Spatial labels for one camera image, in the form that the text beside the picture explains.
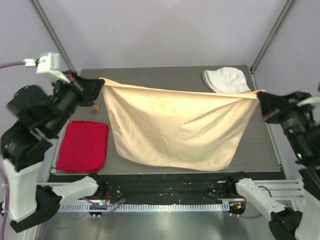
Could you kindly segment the aluminium frame post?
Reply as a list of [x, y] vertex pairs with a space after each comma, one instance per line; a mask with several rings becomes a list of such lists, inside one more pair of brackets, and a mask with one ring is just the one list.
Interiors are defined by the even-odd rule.
[[63, 47], [55, 29], [53, 28], [47, 14], [45, 13], [41, 3], [39, 0], [29, 0], [30, 5], [34, 9], [37, 17], [39, 18], [40, 22], [42, 23], [45, 31], [47, 32], [49, 38], [53, 42], [54, 46], [56, 47], [58, 53], [60, 54], [61, 58], [66, 63], [66, 66], [69, 70], [80, 73], [72, 64], [71, 59], [69, 58], [65, 48]]
[[254, 74], [259, 65], [261, 64], [264, 56], [266, 55], [267, 51], [271, 47], [273, 41], [276, 39], [278, 33], [280, 32], [283, 24], [285, 23], [287, 17], [289, 16], [290, 12], [294, 8], [296, 4], [296, 0], [286, 0], [284, 6], [282, 7], [278, 17], [276, 18], [269, 34], [267, 35], [265, 41], [263, 42], [253, 64], [249, 68], [250, 72]]

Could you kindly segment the aluminium front rail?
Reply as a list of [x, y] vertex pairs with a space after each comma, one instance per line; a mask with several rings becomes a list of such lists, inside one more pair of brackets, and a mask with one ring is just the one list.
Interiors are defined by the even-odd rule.
[[257, 180], [254, 183], [268, 188], [277, 201], [304, 199], [304, 190], [298, 180]]

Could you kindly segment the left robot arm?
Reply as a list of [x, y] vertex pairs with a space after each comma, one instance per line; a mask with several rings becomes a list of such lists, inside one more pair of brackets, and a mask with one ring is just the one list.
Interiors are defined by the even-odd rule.
[[17, 122], [0, 139], [7, 188], [1, 209], [4, 217], [10, 217], [15, 232], [47, 222], [62, 205], [89, 196], [100, 200], [106, 195], [107, 183], [96, 173], [61, 187], [37, 183], [51, 139], [58, 137], [78, 107], [95, 103], [104, 83], [102, 79], [85, 79], [65, 71], [53, 83], [51, 95], [38, 85], [28, 85], [7, 104]]

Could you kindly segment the white bucket hat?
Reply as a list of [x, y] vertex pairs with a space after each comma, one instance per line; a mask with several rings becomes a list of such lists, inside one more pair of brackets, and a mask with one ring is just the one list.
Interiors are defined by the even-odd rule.
[[234, 67], [204, 70], [202, 79], [214, 93], [245, 94], [251, 92], [245, 74]]

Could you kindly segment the right aluminium frame post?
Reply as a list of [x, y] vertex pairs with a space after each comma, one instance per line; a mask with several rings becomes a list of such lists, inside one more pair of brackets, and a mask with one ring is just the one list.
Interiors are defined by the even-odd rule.
[[289, 16], [290, 12], [294, 8], [296, 4], [296, 0], [286, 0], [284, 6], [282, 7], [278, 17], [276, 18], [269, 34], [267, 35], [265, 41], [263, 42], [253, 64], [249, 68], [250, 72], [254, 74], [259, 65], [261, 64], [264, 56], [266, 55], [267, 51], [271, 47], [273, 41], [276, 39], [278, 33], [280, 32], [283, 24], [285, 23], [287, 17]]

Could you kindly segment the left aluminium frame post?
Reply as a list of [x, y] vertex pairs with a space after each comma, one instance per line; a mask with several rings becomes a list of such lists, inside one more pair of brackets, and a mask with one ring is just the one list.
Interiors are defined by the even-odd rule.
[[37, 17], [39, 18], [40, 22], [42, 23], [45, 31], [47, 32], [49, 38], [53, 42], [54, 46], [56, 47], [58, 53], [60, 54], [61, 58], [66, 63], [66, 66], [69, 70], [80, 73], [72, 64], [71, 59], [69, 58], [65, 48], [63, 47], [55, 29], [53, 28], [47, 14], [45, 13], [41, 3], [39, 0], [29, 0], [30, 5], [34, 9]]

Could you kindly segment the peach cloth napkin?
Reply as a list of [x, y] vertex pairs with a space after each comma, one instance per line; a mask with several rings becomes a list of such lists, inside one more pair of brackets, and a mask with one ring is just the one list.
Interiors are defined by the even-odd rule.
[[177, 91], [105, 79], [102, 92], [121, 157], [205, 172], [230, 165], [258, 105], [257, 91]]

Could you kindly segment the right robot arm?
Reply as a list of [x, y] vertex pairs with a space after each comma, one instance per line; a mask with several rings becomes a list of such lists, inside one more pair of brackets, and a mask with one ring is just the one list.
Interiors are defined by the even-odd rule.
[[279, 124], [296, 157], [305, 191], [303, 211], [293, 210], [266, 195], [244, 172], [227, 177], [226, 193], [241, 196], [268, 221], [277, 240], [318, 240], [320, 238], [320, 125], [313, 110], [320, 105], [319, 96], [296, 91], [288, 95], [258, 92], [262, 120]]

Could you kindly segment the red folded cloth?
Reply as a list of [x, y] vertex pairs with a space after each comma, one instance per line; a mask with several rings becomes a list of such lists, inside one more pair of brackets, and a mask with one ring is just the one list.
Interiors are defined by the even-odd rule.
[[66, 173], [97, 173], [105, 166], [109, 126], [101, 122], [68, 123], [55, 169]]

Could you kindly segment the gold fork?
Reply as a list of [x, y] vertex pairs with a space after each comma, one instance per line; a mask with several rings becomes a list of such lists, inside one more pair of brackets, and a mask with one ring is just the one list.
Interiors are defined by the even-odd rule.
[[102, 99], [101, 102], [91, 110], [91, 112], [94, 113], [94, 114], [97, 113], [99, 111], [99, 109], [100, 109], [100, 106], [103, 103], [104, 103], [104, 100]]

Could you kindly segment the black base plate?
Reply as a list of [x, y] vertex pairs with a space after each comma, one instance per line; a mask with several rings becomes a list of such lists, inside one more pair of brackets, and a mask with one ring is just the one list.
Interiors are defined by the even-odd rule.
[[103, 174], [102, 189], [91, 200], [127, 205], [205, 205], [240, 197], [236, 182], [247, 178], [236, 173]]

